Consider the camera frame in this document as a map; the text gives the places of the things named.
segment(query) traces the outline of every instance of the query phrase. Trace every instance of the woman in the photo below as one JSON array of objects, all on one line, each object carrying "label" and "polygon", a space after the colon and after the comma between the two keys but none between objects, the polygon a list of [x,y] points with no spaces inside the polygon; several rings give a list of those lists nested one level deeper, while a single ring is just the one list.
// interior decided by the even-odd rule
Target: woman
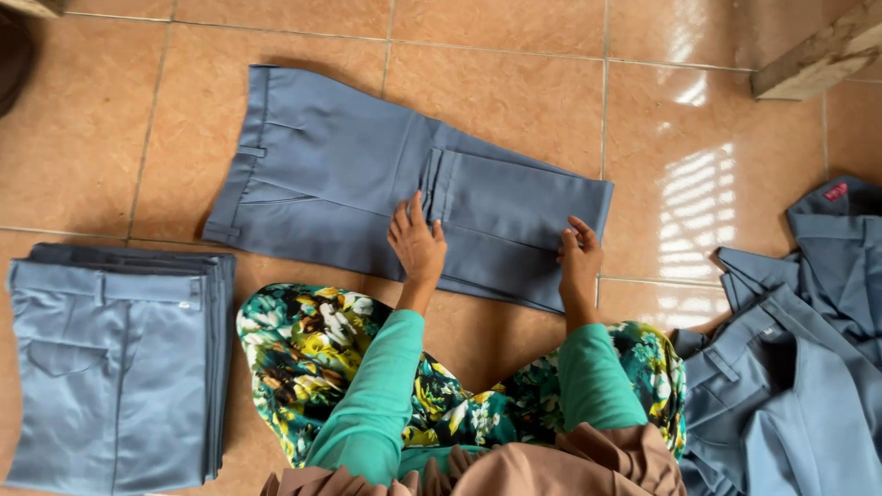
[{"label": "woman", "polygon": [[684,494],[682,363],[651,327],[600,323],[594,232],[571,216],[561,235],[560,349],[471,395],[422,352],[446,243],[440,221],[430,230],[409,208],[420,199],[399,203],[387,235],[407,272],[394,312],[341,289],[273,284],[239,313],[258,411],[292,466],[307,468],[286,473],[286,489]]}]

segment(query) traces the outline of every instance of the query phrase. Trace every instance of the hand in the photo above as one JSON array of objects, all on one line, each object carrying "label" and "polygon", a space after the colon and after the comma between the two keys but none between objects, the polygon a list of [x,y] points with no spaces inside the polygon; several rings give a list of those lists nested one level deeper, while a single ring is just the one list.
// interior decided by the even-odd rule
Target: hand
[{"label": "hand", "polygon": [[563,267],[563,277],[557,291],[564,302],[569,334],[585,324],[600,321],[594,301],[603,249],[597,235],[579,217],[570,215],[567,221],[575,229],[564,229],[561,234],[564,245],[557,249],[557,263]]},{"label": "hand", "polygon": [[434,289],[444,270],[447,242],[444,241],[440,219],[432,224],[432,232],[429,232],[422,217],[421,198],[422,192],[417,190],[410,201],[399,202],[386,239],[407,272],[405,283],[431,285]]}]

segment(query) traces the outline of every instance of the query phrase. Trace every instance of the teal long sleeve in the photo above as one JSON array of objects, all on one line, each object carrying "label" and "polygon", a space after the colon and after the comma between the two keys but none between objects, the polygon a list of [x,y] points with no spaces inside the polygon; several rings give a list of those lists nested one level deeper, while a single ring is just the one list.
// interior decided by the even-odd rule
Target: teal long sleeve
[{"label": "teal long sleeve", "polygon": [[412,413],[416,366],[422,353],[422,316],[393,312],[364,353],[346,395],[312,443],[306,466],[336,470],[346,465],[372,484],[398,476],[401,431]]},{"label": "teal long sleeve", "polygon": [[595,429],[647,423],[603,324],[582,326],[567,336],[558,352],[557,370],[567,432],[582,422]]}]

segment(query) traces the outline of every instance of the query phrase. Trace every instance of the stack of folded trousers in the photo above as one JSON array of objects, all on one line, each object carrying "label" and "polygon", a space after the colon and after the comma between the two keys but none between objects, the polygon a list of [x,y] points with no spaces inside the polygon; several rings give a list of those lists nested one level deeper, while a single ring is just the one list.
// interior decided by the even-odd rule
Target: stack of folded trousers
[{"label": "stack of folded trousers", "polygon": [[401,281],[386,231],[417,189],[426,220],[444,224],[440,289],[560,313],[560,232],[572,214],[601,237],[613,187],[314,72],[252,65],[202,237]]},{"label": "stack of folded trousers", "polygon": [[882,188],[841,177],[787,217],[800,251],[720,249],[735,315],[676,333],[689,494],[882,493]]},{"label": "stack of folded trousers", "polygon": [[37,244],[14,259],[24,415],[5,483],[122,496],[214,479],[234,273],[219,253]]}]

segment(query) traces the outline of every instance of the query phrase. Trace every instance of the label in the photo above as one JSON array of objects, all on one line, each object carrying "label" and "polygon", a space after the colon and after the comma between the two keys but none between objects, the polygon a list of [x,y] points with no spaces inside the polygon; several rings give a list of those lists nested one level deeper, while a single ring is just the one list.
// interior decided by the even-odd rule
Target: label
[{"label": "label", "polygon": [[829,199],[830,201],[836,201],[840,196],[844,195],[848,192],[848,184],[839,183],[833,188],[830,188],[829,192],[824,193],[824,198]]}]

